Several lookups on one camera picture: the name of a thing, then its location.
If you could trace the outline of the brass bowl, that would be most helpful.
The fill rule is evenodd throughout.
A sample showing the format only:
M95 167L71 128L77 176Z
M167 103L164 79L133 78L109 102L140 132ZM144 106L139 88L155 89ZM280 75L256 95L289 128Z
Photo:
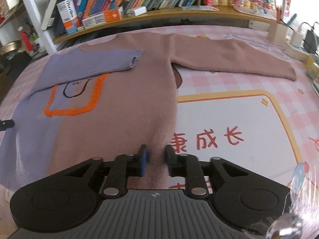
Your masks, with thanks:
M9 55L17 52L22 47L20 40L9 42L1 47L1 56Z

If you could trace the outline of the red tassel ornament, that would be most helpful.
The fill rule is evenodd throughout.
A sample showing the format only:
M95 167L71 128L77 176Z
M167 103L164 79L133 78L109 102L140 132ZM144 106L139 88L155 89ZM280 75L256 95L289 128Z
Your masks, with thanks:
M21 39L27 49L28 52L31 52L33 51L33 45L31 43L31 41L29 40L29 37L27 36L26 32L24 31L23 27L22 26L19 26L18 27L18 31L21 35Z

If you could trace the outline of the pink checkered tablecloth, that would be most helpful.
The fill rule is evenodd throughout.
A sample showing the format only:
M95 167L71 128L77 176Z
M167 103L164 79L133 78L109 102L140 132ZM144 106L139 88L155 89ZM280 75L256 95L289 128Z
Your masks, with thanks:
M292 81L175 65L177 118L168 144L176 153L192 154L200 160L221 157L285 185L290 183L298 163L318 171L318 96L305 75L304 64L271 44L265 32L227 26L169 26L128 33L136 32L240 40L289 62L296 72L297 79ZM29 65L1 103L1 118L12 119L17 105L33 88L52 55L67 53L83 44L108 42L116 35L61 50ZM13 193L1 185L1 238L17 229L9 210Z

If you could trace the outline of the wooden white bookshelf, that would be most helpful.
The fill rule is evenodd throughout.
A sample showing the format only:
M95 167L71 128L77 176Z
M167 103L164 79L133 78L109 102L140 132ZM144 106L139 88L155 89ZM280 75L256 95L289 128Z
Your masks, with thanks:
M275 18L273 16L263 16L256 14L247 14L241 10L245 7L218 7L215 10L184 10L182 8L162 9L148 11L138 16L126 16L123 9L107 10L89 16L83 20L83 25L76 28L75 32L60 35L52 38L48 30L42 29L42 18L35 0L22 0L25 9L29 15L31 23L35 27L44 49L48 54L57 51L57 45L72 38L85 35L94 31L105 29L108 27L121 26L124 24L143 22L150 20L162 20L168 18L231 18L247 21L256 21L263 23L271 23Z

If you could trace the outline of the white orange medicine box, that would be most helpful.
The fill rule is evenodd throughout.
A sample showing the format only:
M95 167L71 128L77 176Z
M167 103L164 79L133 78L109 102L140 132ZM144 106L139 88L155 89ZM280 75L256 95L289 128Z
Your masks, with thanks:
M66 33L70 35L77 32L80 22L73 0L64 0L57 3L57 9Z

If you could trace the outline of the flat orange white box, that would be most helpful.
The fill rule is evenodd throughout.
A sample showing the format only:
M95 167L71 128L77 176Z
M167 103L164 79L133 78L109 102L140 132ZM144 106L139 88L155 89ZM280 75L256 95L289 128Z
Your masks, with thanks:
M88 16L82 20L82 23L85 29L89 29L97 25L119 21L122 19L123 15L123 7L117 7Z

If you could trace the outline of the white charger block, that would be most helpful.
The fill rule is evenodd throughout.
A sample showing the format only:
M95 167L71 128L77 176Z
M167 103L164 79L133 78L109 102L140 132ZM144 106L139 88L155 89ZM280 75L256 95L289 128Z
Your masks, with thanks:
M126 12L126 15L128 17L137 17L137 16L143 15L145 13L147 13L147 8L145 6L141 6L141 7L135 7L132 9L128 9Z

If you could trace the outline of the white power strip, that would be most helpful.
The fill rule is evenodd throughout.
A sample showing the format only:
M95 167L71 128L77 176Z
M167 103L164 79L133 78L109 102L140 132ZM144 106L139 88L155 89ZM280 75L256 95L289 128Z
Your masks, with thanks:
M298 61L302 61L304 63L309 57L309 53L305 52L302 48L291 45L289 41L286 41L286 43L284 44L283 52L289 57Z

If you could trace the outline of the beige pen holder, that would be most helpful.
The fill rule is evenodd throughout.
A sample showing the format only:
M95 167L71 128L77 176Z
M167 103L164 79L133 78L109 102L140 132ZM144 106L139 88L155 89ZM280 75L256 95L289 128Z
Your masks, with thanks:
M277 23L275 20L271 20L267 40L275 45L283 46L286 43L288 27Z

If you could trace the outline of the black power adapter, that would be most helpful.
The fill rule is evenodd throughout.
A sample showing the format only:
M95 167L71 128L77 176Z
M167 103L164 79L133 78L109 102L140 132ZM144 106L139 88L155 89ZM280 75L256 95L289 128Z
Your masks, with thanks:
M317 53L319 39L314 31L308 30L303 41L303 48L305 51L312 54Z

